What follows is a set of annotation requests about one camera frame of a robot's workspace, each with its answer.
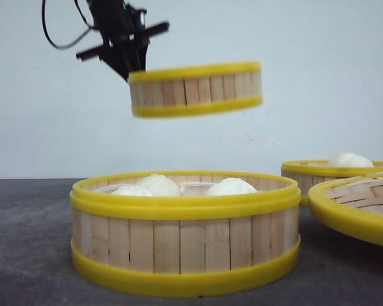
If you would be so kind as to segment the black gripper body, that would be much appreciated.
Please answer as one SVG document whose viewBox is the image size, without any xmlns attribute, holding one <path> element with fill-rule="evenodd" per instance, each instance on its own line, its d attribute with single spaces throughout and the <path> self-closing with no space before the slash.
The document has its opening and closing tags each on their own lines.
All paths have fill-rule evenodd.
<svg viewBox="0 0 383 306">
<path fill-rule="evenodd" d="M 145 16 L 147 10 L 135 8 L 125 1 L 88 1 L 93 17 L 93 30 L 98 31 L 102 41 L 133 41 L 135 46 L 149 44 L 150 37 L 169 30 L 167 21 L 147 27 Z M 82 61 L 100 55 L 102 45 L 79 52 L 76 57 Z"/>
</svg>

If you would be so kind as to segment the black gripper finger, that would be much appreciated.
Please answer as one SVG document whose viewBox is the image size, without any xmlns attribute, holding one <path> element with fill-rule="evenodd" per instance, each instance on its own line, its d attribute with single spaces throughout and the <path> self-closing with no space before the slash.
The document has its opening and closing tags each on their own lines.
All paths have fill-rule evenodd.
<svg viewBox="0 0 383 306">
<path fill-rule="evenodd" d="M 148 44 L 138 45 L 136 47 L 137 61 L 135 65 L 135 71 L 144 71 L 146 69 L 146 58 Z"/>
<path fill-rule="evenodd" d="M 113 43 L 105 40 L 99 55 L 126 82 L 132 71 L 137 71 L 137 48 L 133 41 L 118 41 Z"/>
</svg>

